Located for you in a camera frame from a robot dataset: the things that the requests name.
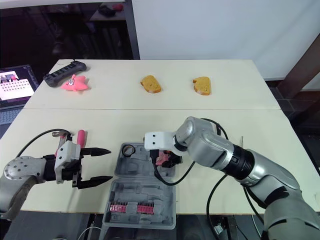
cable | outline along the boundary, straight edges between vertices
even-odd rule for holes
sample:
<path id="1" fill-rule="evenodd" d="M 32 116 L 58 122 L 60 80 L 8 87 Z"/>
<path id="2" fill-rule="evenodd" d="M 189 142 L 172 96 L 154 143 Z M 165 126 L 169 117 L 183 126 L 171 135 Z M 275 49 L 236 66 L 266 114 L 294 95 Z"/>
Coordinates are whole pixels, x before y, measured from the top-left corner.
<path id="1" fill-rule="evenodd" d="M 80 234 L 80 236 L 78 237 L 77 240 L 80 240 L 80 238 L 82 237 L 82 235 L 83 235 L 88 229 L 99 229 L 99 230 L 101 231 L 101 228 L 100 228 L 100 227 L 90 226 L 90 227 L 86 228 L 86 229 Z"/>
<path id="2" fill-rule="evenodd" d="M 240 229 L 240 227 L 238 226 L 238 224 L 235 224 L 236 228 L 239 230 L 239 232 L 242 234 L 242 236 L 245 238 L 245 240 L 249 240 L 246 235 L 244 234 L 244 232 Z"/>
<path id="3" fill-rule="evenodd" d="M 215 124 L 215 126 L 216 126 L 216 133 L 220 136 L 220 135 L 221 135 L 220 130 L 221 130 L 221 131 L 223 132 L 224 136 L 225 136 L 225 139 L 229 140 L 226 131 L 224 130 L 224 128 L 223 128 L 219 123 L 217 123 L 216 121 L 213 121 L 213 120 L 211 120 L 211 119 L 209 119 L 209 118 L 201 118 L 201 119 L 206 120 L 206 121 L 208 121 L 208 122 L 210 122 L 210 123 Z"/>
<path id="4" fill-rule="evenodd" d="M 61 129 L 61 128 L 54 128 L 54 129 L 50 129 L 50 130 L 47 130 L 47 131 L 44 131 L 42 133 L 40 133 L 39 135 L 35 136 L 33 139 L 31 139 L 21 150 L 20 152 L 17 154 L 16 158 L 20 157 L 21 154 L 26 150 L 27 147 L 30 146 L 30 144 L 32 144 L 35 140 L 37 140 L 38 138 L 40 138 L 41 136 L 45 135 L 45 134 L 48 134 L 48 133 L 51 133 L 51 132 L 65 132 L 67 133 L 68 135 L 71 135 L 71 133 L 65 129 Z"/>
<path id="5" fill-rule="evenodd" d="M 259 213 L 258 213 L 257 210 L 255 209 L 254 205 L 252 204 L 252 202 L 251 202 L 251 200 L 250 200 L 250 198 L 249 198 L 249 195 L 248 195 L 248 192 L 247 192 L 246 187 L 245 187 L 245 186 L 242 186 L 242 187 L 243 187 L 243 191 L 244 191 L 245 197 L 246 197 L 246 199 L 248 200 L 250 207 L 252 208 L 252 210 L 254 211 L 255 215 L 258 217 L 258 219 L 259 219 L 263 224 L 265 224 L 263 218 L 259 215 Z"/>
<path id="6" fill-rule="evenodd" d="M 174 186 L 174 185 L 177 185 L 178 183 L 180 183 L 187 175 L 188 173 L 190 172 L 190 170 L 193 168 L 193 166 L 195 165 L 195 161 L 193 161 L 190 165 L 190 167 L 188 168 L 188 170 L 185 172 L 185 174 L 176 182 L 167 182 L 165 181 L 162 176 L 160 175 L 158 169 L 157 169 L 157 165 L 155 163 L 153 163 L 153 168 L 154 168 L 154 176 L 160 180 L 161 182 L 163 182 L 165 185 L 168 185 L 168 186 Z"/>
<path id="7" fill-rule="evenodd" d="M 254 216 L 251 215 L 251 218 L 252 218 L 252 222 L 253 222 L 255 231 L 256 231 L 256 233 L 259 235 L 259 237 L 261 238 L 261 234 L 260 234 L 259 229 L 258 229 L 258 227 L 257 227 L 257 224 L 256 224 L 256 221 L 255 221 L 255 219 L 254 219 Z"/>
<path id="8" fill-rule="evenodd" d="M 214 238 L 215 238 L 216 240 L 219 240 L 219 237 L 218 237 L 218 235 L 217 235 L 217 233 L 216 233 L 216 231 L 215 231 L 215 229 L 214 229 L 214 225 L 213 225 L 213 223 L 212 223 L 212 221 L 211 221 L 211 219 L 210 219 L 210 214 L 209 214 L 210 202 L 211 202 L 211 198 L 212 198 L 213 194 L 215 193 L 217 187 L 220 185 L 220 183 L 221 183 L 227 176 L 228 176 L 227 174 L 223 175 L 223 177 L 221 177 L 220 180 L 214 185 L 213 189 L 212 189 L 211 192 L 210 192 L 210 195 L 209 195 L 209 197 L 208 197 L 208 200 L 207 200 L 207 202 L 206 202 L 206 219 L 207 219 L 208 222 L 209 222 L 209 226 L 210 226 L 211 232 L 212 232 L 212 234 L 213 234 L 213 236 L 214 236 Z"/>

white wall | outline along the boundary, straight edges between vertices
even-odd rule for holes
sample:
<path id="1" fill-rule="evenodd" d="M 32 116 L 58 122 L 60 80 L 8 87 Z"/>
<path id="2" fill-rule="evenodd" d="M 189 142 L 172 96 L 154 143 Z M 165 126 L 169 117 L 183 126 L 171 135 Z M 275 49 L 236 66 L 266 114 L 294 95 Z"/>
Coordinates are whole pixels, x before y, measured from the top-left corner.
<path id="1" fill-rule="evenodd" d="M 283 79 L 320 32 L 320 0 L 132 0 L 141 59 L 253 59 Z"/>

black cable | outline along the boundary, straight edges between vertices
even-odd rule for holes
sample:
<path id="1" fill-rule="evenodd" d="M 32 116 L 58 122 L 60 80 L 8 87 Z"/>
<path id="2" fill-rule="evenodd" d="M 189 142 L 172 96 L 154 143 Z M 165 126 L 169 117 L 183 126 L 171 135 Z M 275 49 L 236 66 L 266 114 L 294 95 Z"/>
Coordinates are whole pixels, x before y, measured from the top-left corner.
<path id="1" fill-rule="evenodd" d="M 247 192 L 246 187 L 244 187 L 244 186 L 242 186 L 242 187 L 243 187 L 243 191 L 244 191 L 245 197 L 246 197 L 246 199 L 248 200 L 250 207 L 252 208 L 252 210 L 254 211 L 255 215 L 258 217 L 258 219 L 259 219 L 263 224 L 265 224 L 263 218 L 259 215 L 259 213 L 258 213 L 257 210 L 255 209 L 254 205 L 252 204 L 252 202 L 251 202 L 251 200 L 250 200 L 250 198 L 249 198 L 249 195 L 248 195 L 248 192 Z"/>
<path id="2" fill-rule="evenodd" d="M 213 236 L 214 236 L 214 238 L 215 238 L 216 240 L 219 240 L 219 237 L 218 237 L 218 235 L 217 235 L 217 233 L 216 233 L 216 231 L 215 231 L 215 229 L 214 229 L 214 225 L 213 225 L 213 223 L 212 223 L 212 221 L 211 221 L 211 218 L 210 218 L 210 213 L 209 213 L 210 202 L 211 202 L 211 198 L 212 198 L 213 194 L 215 193 L 217 187 L 220 185 L 220 183 L 221 183 L 227 176 L 228 176 L 227 174 L 223 175 L 223 177 L 221 177 L 220 180 L 214 185 L 213 189 L 212 189 L 211 192 L 210 192 L 210 195 L 209 195 L 209 197 L 208 197 L 208 200 L 207 200 L 207 202 L 206 202 L 206 219 L 207 219 L 208 222 L 209 222 L 209 226 L 210 226 L 211 232 L 212 232 L 212 234 L 213 234 Z"/>
<path id="3" fill-rule="evenodd" d="M 154 168 L 154 176 L 160 180 L 161 182 L 163 182 L 165 185 L 168 185 L 168 186 L 174 186 L 174 185 L 177 185 L 178 183 L 180 183 L 187 175 L 188 173 L 190 172 L 190 170 L 193 168 L 193 166 L 195 165 L 195 161 L 193 161 L 190 165 L 190 167 L 188 168 L 188 170 L 185 172 L 185 174 L 176 182 L 167 182 L 165 181 L 162 176 L 160 175 L 158 169 L 157 169 L 157 165 L 155 163 L 153 163 L 153 168 Z"/>
<path id="4" fill-rule="evenodd" d="M 242 234 L 242 236 L 245 238 L 245 240 L 249 240 L 246 235 L 244 234 L 244 232 L 241 230 L 241 228 L 238 226 L 237 223 L 235 223 L 236 228 L 239 230 L 239 232 Z"/>
<path id="5" fill-rule="evenodd" d="M 208 121 L 208 122 L 210 122 L 210 123 L 215 124 L 215 126 L 216 126 L 216 133 L 220 136 L 220 135 L 221 135 L 220 130 L 221 130 L 221 131 L 223 132 L 224 136 L 225 136 L 225 139 L 229 140 L 226 131 L 224 130 L 224 128 L 223 128 L 219 123 L 217 123 L 216 121 L 213 121 L 213 120 L 211 120 L 211 119 L 209 119 L 209 118 L 201 118 L 201 119 L 206 120 L 206 121 Z"/>
<path id="6" fill-rule="evenodd" d="M 44 131 L 42 133 L 40 133 L 39 135 L 35 136 L 33 139 L 31 139 L 22 149 L 21 151 L 17 154 L 16 158 L 20 157 L 21 154 L 26 150 L 27 147 L 30 146 L 30 144 L 32 144 L 35 140 L 37 140 L 38 138 L 40 138 L 41 136 L 51 133 L 51 132 L 65 132 L 67 135 L 71 135 L 71 133 L 65 129 L 61 129 L 61 128 L 54 128 L 54 129 L 50 129 L 47 131 Z"/>
<path id="7" fill-rule="evenodd" d="M 225 139 L 229 140 L 226 131 L 224 130 L 224 128 L 223 128 L 219 123 L 217 123 L 216 121 L 213 121 L 213 120 L 211 120 L 211 119 L 208 119 L 208 118 L 201 118 L 201 119 L 206 120 L 206 121 L 208 121 L 208 122 L 210 122 L 210 123 L 215 124 L 215 126 L 216 126 L 216 134 L 218 134 L 218 135 L 220 136 L 220 135 L 221 135 L 221 131 L 222 131 L 223 134 L 224 134 L 224 136 L 225 136 Z M 214 229 L 214 225 L 213 225 L 213 223 L 212 223 L 212 221 L 211 221 L 211 218 L 210 218 L 210 213 L 209 213 L 210 202 L 211 202 L 211 198 L 212 198 L 214 192 L 216 191 L 217 187 L 220 185 L 220 183 L 221 183 L 227 176 L 228 176 L 227 174 L 223 175 L 223 177 L 220 178 L 220 180 L 214 185 L 213 189 L 212 189 L 211 192 L 210 192 L 210 195 L 209 195 L 209 197 L 208 197 L 208 200 L 207 200 L 207 202 L 206 202 L 206 218 L 207 218 L 207 220 L 208 220 L 208 222 L 209 222 L 209 226 L 210 226 L 211 232 L 212 232 L 212 234 L 213 234 L 213 236 L 214 236 L 214 238 L 215 238 L 216 240 L 219 240 L 219 237 L 218 237 L 218 235 L 217 235 L 217 233 L 216 233 L 216 231 L 215 231 L 215 229 Z"/>

pink handle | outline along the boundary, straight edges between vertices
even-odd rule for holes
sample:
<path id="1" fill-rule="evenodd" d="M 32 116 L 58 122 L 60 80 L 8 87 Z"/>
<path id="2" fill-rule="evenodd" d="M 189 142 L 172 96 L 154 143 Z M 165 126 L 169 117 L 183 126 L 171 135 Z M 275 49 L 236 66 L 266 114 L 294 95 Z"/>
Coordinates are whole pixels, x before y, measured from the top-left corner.
<path id="1" fill-rule="evenodd" d="M 85 138 L 86 138 L 86 132 L 84 130 L 78 131 L 78 136 L 76 138 L 76 144 L 80 144 L 81 148 L 85 147 Z"/>

black rubber ring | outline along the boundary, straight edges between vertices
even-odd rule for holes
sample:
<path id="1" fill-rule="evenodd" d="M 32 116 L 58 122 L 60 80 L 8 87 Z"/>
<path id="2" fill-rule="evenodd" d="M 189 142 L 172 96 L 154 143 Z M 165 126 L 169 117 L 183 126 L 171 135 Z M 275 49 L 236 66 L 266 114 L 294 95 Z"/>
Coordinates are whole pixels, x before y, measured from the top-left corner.
<path id="1" fill-rule="evenodd" d="M 132 149 L 132 152 L 130 154 L 126 154 L 126 150 L 127 149 Z M 121 149 L 122 155 L 130 158 L 132 154 L 134 154 L 136 152 L 136 148 L 130 144 L 124 145 Z"/>

